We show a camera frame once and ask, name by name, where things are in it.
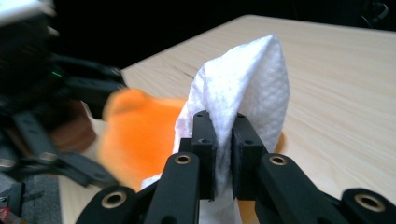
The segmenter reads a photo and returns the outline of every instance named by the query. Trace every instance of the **green light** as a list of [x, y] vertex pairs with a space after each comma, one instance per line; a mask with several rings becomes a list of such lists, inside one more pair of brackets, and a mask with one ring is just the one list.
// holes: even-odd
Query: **green light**
[[52, 74], [53, 74], [53, 75], [55, 75], [55, 76], [57, 76], [57, 77], [62, 77], [62, 75], [61, 75], [61, 74], [59, 74], [59, 73], [56, 73], [56, 72], [52, 72]]

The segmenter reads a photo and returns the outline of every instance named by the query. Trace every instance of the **dark background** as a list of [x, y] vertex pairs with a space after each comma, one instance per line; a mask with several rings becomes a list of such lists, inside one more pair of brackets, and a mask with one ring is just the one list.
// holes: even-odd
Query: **dark background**
[[396, 0], [53, 1], [50, 49], [119, 68], [247, 14], [396, 31]]

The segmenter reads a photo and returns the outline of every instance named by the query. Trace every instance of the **table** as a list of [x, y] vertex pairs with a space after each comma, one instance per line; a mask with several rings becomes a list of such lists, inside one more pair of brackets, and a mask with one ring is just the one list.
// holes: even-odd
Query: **table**
[[[278, 152], [336, 198], [360, 187], [396, 203], [396, 33], [246, 15], [133, 64], [123, 75], [131, 88], [186, 98], [205, 62], [270, 34], [280, 39], [290, 79]], [[106, 127], [92, 123], [99, 134]], [[95, 147], [87, 155], [94, 157]], [[74, 223], [100, 189], [59, 179], [63, 222]]]

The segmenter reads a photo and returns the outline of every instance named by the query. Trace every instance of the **light wood tabletop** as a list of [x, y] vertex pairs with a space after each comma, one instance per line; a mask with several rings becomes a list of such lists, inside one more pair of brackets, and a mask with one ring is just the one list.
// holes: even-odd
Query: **light wood tabletop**
[[[123, 75], [129, 87], [153, 96], [187, 98], [205, 62], [270, 34], [280, 39], [290, 81], [278, 152], [336, 198], [345, 189], [365, 188], [396, 203], [396, 33], [246, 15], [133, 64]], [[92, 123], [98, 134], [106, 127]], [[95, 147], [87, 152], [93, 157]], [[100, 189], [59, 179], [63, 222], [75, 223]]]

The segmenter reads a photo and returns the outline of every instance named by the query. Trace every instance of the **crumpled paper towel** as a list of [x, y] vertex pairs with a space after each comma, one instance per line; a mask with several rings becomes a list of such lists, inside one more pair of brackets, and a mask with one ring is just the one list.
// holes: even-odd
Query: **crumpled paper towel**
[[267, 150], [273, 152], [286, 115], [290, 87], [276, 35], [237, 46], [208, 61], [191, 84], [176, 122], [173, 152], [180, 138], [192, 138], [193, 115], [206, 110], [218, 140], [216, 197], [201, 200], [200, 223], [241, 223], [231, 184], [231, 132], [237, 113], [247, 116]]

